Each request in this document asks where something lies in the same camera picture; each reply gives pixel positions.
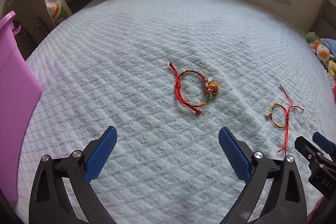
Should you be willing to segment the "person's right hand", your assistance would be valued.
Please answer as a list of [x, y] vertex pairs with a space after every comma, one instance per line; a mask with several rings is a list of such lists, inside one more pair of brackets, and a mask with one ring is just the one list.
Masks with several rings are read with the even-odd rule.
[[335, 224], [335, 196], [330, 200], [321, 197], [307, 216], [307, 223]]

